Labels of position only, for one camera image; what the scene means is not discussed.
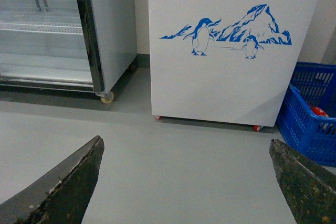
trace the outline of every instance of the plastic crate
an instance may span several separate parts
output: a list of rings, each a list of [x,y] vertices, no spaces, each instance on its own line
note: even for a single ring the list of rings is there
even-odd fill
[[[311,106],[329,115],[317,116]],[[298,62],[277,125],[287,144],[320,165],[336,166],[336,66]]]

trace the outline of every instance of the red object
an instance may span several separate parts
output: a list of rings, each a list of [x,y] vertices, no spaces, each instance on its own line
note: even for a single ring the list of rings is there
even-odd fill
[[[328,116],[328,114],[321,108],[319,107],[310,107],[311,110],[314,112],[315,115],[321,115],[321,116]]]

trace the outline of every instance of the gray floor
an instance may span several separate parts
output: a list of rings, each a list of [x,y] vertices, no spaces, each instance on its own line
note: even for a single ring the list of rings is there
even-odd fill
[[[296,223],[268,154],[276,128],[151,115],[150,71],[95,95],[0,92],[0,202],[96,135],[105,142],[83,223]]]

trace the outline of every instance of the freezer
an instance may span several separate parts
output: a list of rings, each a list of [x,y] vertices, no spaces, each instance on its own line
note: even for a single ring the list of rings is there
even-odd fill
[[[274,126],[318,0],[149,0],[152,114]]]
[[[0,0],[0,84],[94,92],[137,56],[134,0]]]

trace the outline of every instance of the penguin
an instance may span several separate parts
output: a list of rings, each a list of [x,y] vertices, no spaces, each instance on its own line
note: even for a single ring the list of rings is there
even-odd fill
[[[193,51],[191,53],[193,55],[199,55],[198,53],[201,53],[201,56],[206,56],[205,51],[208,47],[209,39],[215,40],[214,35],[211,34],[208,28],[208,25],[212,23],[209,18],[201,19],[195,30],[183,38],[184,40],[192,37]]]
[[[258,49],[261,48],[265,50],[257,41],[257,38],[254,35],[247,36],[247,43],[243,45],[245,47],[245,59],[255,59]]]

